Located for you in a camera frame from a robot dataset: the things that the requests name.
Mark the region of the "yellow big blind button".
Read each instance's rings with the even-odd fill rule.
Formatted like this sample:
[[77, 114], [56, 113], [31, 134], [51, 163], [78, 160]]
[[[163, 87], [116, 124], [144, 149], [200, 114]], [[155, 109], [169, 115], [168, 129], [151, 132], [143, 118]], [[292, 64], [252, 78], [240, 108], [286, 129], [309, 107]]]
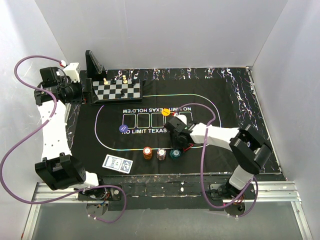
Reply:
[[171, 111], [170, 109], [168, 108], [163, 108], [162, 111], [161, 111], [161, 114], [164, 116], [164, 117], [167, 117], [171, 114]]

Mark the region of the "pink blue chip stack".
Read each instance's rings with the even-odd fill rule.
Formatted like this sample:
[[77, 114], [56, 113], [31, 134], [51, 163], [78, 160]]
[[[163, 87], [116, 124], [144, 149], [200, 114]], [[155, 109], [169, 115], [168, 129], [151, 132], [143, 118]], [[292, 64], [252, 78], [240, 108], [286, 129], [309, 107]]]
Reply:
[[165, 158], [166, 158], [166, 155], [167, 155], [167, 152], [166, 152], [166, 150], [165, 149], [163, 149], [163, 148], [159, 148], [158, 150], [157, 150], [157, 159], [159, 160], [159, 161], [163, 161]]

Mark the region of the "orange red chip stack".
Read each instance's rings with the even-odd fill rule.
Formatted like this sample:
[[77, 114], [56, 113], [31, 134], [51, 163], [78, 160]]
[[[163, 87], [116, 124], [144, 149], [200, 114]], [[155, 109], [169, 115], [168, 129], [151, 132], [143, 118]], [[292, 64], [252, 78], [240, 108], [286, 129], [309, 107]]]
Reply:
[[146, 160], [150, 160], [152, 158], [152, 149], [148, 146], [146, 146], [143, 150], [142, 150], [142, 153], [143, 153], [143, 157], [144, 159]]

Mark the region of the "blue small blind button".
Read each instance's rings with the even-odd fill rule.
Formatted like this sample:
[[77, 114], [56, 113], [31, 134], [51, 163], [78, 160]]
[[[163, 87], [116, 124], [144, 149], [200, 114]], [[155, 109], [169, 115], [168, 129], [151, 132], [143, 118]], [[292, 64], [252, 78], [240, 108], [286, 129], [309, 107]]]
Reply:
[[128, 127], [126, 124], [122, 124], [122, 125], [119, 127], [119, 131], [120, 131], [121, 133], [126, 133], [128, 129], [129, 129], [129, 127]]

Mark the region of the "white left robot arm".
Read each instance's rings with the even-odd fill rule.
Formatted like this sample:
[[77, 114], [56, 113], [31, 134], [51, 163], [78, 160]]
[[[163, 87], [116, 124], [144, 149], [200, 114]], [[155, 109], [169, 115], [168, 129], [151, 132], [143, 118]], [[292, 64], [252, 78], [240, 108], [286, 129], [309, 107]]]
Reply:
[[35, 171], [53, 191], [89, 188], [89, 194], [101, 200], [106, 196], [106, 187], [99, 183], [97, 174], [87, 172], [81, 161], [72, 156], [67, 140], [66, 105], [84, 100], [80, 65], [70, 63], [63, 70], [46, 67], [40, 69], [40, 75], [42, 81], [34, 98], [41, 122], [48, 123], [42, 129], [42, 160], [35, 164]]

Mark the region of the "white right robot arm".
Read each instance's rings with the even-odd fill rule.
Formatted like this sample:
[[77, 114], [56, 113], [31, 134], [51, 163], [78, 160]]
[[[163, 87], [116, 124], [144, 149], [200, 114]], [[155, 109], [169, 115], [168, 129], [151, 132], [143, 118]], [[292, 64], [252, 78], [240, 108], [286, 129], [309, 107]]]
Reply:
[[224, 128], [196, 121], [186, 124], [180, 117], [173, 116], [164, 127], [169, 132], [174, 150], [185, 150], [192, 144], [203, 145], [200, 160], [202, 184], [206, 146], [220, 147], [233, 153], [238, 165], [224, 187], [216, 191], [218, 195], [227, 195], [232, 199], [244, 194], [249, 181], [260, 173], [273, 153], [269, 142], [251, 125], [245, 128]]

